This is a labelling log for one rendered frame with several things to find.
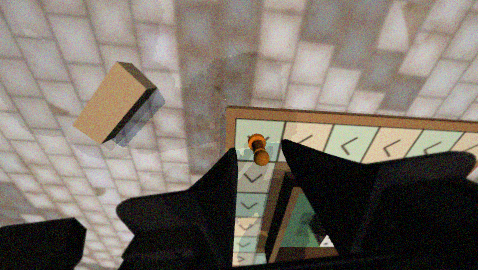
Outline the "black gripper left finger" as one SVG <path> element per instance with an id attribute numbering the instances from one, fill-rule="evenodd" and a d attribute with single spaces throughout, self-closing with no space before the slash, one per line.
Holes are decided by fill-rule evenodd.
<path id="1" fill-rule="evenodd" d="M 219 268 L 232 267 L 238 161 L 235 147 L 190 188 L 131 197 L 115 213 L 133 235 L 137 231 L 197 225 Z"/>

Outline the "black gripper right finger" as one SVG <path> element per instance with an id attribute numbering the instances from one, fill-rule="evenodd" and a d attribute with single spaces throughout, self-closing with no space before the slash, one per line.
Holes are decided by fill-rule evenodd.
<path id="1" fill-rule="evenodd" d="M 281 140 L 286 162 L 336 251 L 360 247 L 384 188 L 453 176 L 467 178 L 471 152 L 448 151 L 375 163 L 359 163 Z"/>

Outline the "orange game pawn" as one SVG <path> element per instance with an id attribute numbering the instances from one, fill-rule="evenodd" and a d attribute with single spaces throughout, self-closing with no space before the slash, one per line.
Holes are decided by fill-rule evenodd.
<path id="1" fill-rule="evenodd" d="M 248 139 L 249 148 L 254 153 L 254 162 L 259 166 L 268 164 L 270 157 L 265 150 L 266 141 L 261 134 L 253 134 Z"/>

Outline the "brown block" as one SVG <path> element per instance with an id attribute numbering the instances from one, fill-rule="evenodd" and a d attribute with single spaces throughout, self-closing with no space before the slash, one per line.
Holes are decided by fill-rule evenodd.
<path id="1" fill-rule="evenodd" d="M 132 63 L 116 61 L 73 126 L 101 145 L 121 131 L 156 88 Z"/>

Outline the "grey die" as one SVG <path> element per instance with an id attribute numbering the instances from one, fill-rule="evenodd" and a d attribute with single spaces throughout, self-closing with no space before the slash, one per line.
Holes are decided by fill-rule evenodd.
<path id="1" fill-rule="evenodd" d="M 309 223 L 309 227 L 319 245 L 319 247 L 334 247 L 316 214 Z"/>

